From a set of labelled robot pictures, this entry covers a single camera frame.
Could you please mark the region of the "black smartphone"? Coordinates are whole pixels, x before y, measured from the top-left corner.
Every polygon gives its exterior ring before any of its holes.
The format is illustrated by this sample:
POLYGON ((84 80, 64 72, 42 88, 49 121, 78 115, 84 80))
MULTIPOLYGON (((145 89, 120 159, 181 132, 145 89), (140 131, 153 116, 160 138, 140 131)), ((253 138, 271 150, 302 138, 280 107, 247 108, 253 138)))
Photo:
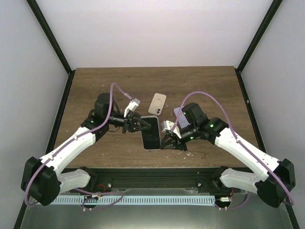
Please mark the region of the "black smartphone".
POLYGON ((155 115, 142 116, 141 119, 151 125, 150 129, 141 131, 143 148, 145 150, 160 149, 161 139, 159 131, 159 120, 155 115))

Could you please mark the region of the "lilac phone case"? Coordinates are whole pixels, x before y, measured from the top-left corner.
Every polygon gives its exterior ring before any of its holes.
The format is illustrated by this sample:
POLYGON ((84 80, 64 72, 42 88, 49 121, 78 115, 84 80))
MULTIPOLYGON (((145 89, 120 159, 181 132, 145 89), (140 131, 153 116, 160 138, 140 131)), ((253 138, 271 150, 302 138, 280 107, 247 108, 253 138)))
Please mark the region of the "lilac phone case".
POLYGON ((176 117, 178 115, 180 115, 179 118, 178 118, 178 125, 179 125, 180 128, 184 128, 187 125, 189 125, 189 122, 187 121, 187 119, 186 119, 186 117, 185 117, 185 115, 182 111, 180 113, 178 113, 179 109, 180 109, 179 107, 174 108, 173 112, 174 112, 176 117))

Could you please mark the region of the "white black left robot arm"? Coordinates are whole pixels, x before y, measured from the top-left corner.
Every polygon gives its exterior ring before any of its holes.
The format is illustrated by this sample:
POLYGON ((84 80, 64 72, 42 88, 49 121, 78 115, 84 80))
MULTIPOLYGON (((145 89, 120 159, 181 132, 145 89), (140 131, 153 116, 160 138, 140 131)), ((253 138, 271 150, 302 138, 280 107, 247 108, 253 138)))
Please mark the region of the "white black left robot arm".
POLYGON ((115 111, 116 103, 110 93, 98 95, 88 117, 77 131, 59 147, 40 157, 31 157, 25 163, 21 189, 25 192, 25 202, 29 197, 43 206, 49 205, 66 191, 82 188, 91 193, 97 188, 97 174, 87 167, 72 172, 64 172, 65 167, 86 148, 95 144, 108 131, 109 126, 121 127, 122 132, 148 130, 151 124, 135 112, 140 104, 132 98, 124 112, 115 111))

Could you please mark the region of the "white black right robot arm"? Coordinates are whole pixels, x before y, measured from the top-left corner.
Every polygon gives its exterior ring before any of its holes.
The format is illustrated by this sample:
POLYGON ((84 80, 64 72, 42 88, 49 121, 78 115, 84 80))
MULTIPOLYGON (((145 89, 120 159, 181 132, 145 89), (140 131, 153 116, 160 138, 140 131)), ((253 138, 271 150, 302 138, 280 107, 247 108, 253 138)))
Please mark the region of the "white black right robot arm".
POLYGON ((162 122, 165 137, 161 149, 187 151, 187 142, 200 139, 227 151, 244 163, 251 172, 236 171, 221 167, 212 179, 212 188, 223 192, 227 188, 238 188, 255 193, 265 204, 277 208, 295 187, 294 164, 268 155, 241 138, 229 125, 218 117, 209 119, 197 103, 182 108, 188 125, 184 128, 174 122, 162 122))

